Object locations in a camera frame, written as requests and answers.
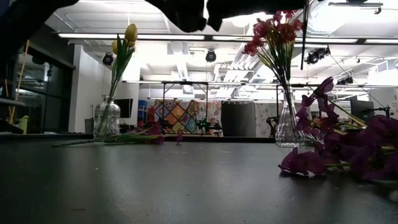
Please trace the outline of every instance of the clear glass vase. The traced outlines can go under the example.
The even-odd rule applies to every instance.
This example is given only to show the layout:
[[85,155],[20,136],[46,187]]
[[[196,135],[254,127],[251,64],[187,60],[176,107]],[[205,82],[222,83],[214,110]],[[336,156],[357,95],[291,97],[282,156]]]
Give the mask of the clear glass vase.
[[295,115],[297,113],[293,93],[284,94],[284,107],[280,114],[278,126],[276,128],[275,140],[279,147],[303,147],[305,136],[302,131],[296,130],[296,124],[299,120]]
[[114,96],[103,95],[103,102],[95,107],[94,138],[106,138],[119,134],[120,107],[114,104]]

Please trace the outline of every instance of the gray tabletop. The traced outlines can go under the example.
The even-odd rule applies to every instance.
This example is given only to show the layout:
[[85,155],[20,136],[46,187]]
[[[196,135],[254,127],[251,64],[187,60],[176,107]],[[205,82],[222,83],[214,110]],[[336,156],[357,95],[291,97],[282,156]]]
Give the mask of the gray tabletop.
[[273,144],[0,144],[1,223],[396,223],[388,191],[282,174]]

